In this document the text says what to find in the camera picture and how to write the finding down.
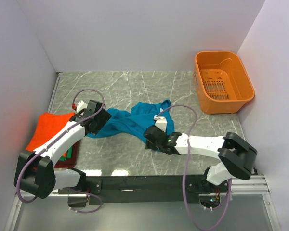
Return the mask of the teal blue t shirt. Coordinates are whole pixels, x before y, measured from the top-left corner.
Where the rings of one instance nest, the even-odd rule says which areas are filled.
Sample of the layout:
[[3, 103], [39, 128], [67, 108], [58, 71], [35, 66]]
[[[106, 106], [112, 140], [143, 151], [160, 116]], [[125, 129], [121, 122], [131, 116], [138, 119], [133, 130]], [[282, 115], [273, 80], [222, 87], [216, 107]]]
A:
[[130, 112], [109, 108], [107, 112], [111, 114], [111, 118], [96, 135], [88, 134], [87, 136], [94, 139], [127, 133], [146, 142], [144, 132], [155, 124], [154, 116], [170, 106], [171, 101], [166, 99], [155, 104], [138, 102]]

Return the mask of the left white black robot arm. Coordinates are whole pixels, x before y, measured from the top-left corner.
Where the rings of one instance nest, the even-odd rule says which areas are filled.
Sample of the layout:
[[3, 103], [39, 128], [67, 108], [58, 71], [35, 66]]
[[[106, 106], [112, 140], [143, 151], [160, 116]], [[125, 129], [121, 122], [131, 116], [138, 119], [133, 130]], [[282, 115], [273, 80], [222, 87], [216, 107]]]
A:
[[88, 134], [96, 135], [111, 118], [102, 102], [90, 100], [86, 108], [72, 116], [66, 125], [42, 146], [22, 151], [14, 177], [16, 193], [25, 191], [44, 199], [53, 190], [70, 188], [75, 193], [87, 190], [86, 174], [75, 168], [56, 171], [55, 164], [76, 142]]

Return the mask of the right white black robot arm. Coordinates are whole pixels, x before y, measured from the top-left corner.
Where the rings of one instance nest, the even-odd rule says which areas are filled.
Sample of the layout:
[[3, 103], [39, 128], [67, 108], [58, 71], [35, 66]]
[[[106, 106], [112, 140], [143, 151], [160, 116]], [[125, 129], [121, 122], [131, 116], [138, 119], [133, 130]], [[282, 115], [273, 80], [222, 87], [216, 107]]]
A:
[[257, 150], [234, 132], [217, 137], [188, 136], [180, 132], [168, 135], [157, 126], [150, 126], [144, 132], [144, 138], [146, 149], [168, 155], [190, 152], [220, 160], [208, 167], [200, 181], [194, 183], [196, 192], [203, 194], [213, 193], [230, 178], [249, 180], [257, 156]]

